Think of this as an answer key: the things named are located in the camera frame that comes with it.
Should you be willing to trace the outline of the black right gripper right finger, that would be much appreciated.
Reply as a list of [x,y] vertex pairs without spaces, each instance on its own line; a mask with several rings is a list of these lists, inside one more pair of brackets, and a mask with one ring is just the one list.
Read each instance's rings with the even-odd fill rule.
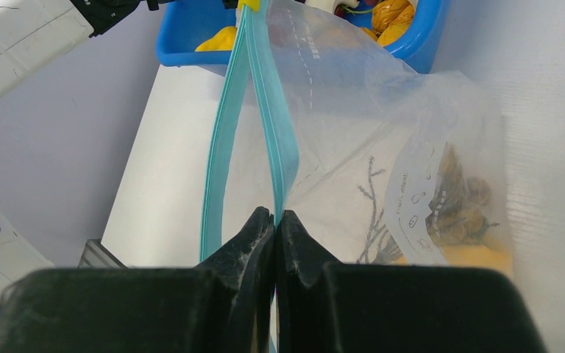
[[482,268],[338,260],[284,213],[279,352],[545,352],[519,291]]

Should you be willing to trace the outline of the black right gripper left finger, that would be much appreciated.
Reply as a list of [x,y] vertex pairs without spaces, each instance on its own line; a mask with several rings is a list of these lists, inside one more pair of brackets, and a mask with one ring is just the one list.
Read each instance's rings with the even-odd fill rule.
[[0,352],[268,352],[274,256],[258,207],[192,268],[33,272],[0,303]]

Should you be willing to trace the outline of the yellow bell pepper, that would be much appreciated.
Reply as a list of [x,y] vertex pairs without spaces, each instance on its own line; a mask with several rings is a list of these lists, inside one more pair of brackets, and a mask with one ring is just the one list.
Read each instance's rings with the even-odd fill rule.
[[507,277],[514,276],[514,261],[509,246],[501,242],[442,246],[443,256],[451,266],[488,268]]

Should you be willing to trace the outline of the clear zip top bag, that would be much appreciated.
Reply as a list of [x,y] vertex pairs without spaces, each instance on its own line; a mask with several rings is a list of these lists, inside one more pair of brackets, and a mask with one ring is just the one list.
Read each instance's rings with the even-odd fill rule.
[[452,144],[468,177],[491,186],[489,215],[511,245],[503,126],[490,95],[458,72],[419,74],[349,22],[295,1],[244,7],[213,127],[201,256],[256,207],[296,213],[336,257],[355,263],[371,206],[357,189],[367,159],[387,170],[388,204],[403,171],[432,190]]

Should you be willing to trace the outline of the dried brown grape bunch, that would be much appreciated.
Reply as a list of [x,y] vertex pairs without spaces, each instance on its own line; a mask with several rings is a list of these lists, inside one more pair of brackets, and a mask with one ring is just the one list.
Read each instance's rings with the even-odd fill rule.
[[369,200],[371,218],[358,264],[449,265],[439,248],[458,244],[504,241],[496,234],[501,224],[490,215],[491,186],[478,176],[466,176],[452,144],[447,144],[438,163],[436,186],[415,188],[409,171],[403,171],[395,193],[395,204],[386,200],[388,191],[378,183],[387,170],[367,159],[367,177],[358,185]]

